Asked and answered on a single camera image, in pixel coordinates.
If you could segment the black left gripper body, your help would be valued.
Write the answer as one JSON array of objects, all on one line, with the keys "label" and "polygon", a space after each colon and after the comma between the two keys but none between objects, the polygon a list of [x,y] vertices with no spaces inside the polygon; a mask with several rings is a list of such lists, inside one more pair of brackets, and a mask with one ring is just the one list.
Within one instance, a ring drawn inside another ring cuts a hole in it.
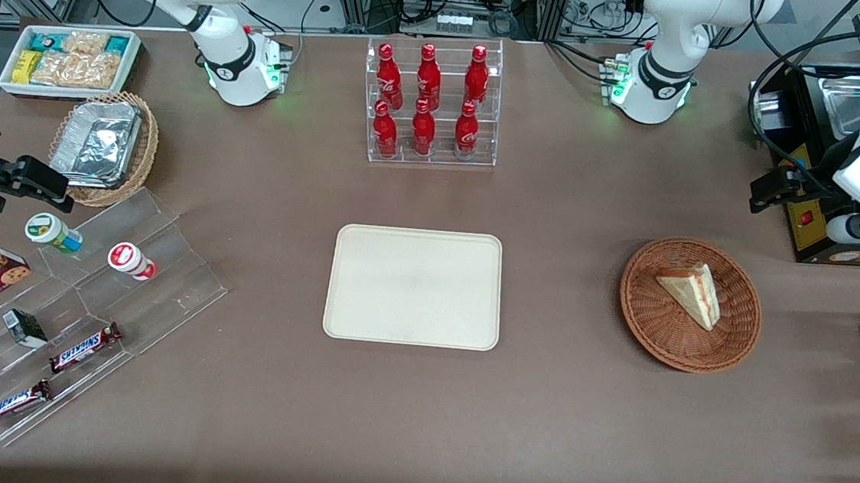
[{"label": "black left gripper body", "polygon": [[830,207],[839,204],[840,193],[834,186],[822,183],[821,177],[814,178],[797,167],[787,166],[787,178],[790,192],[785,194],[784,207],[816,200],[827,201]]}]

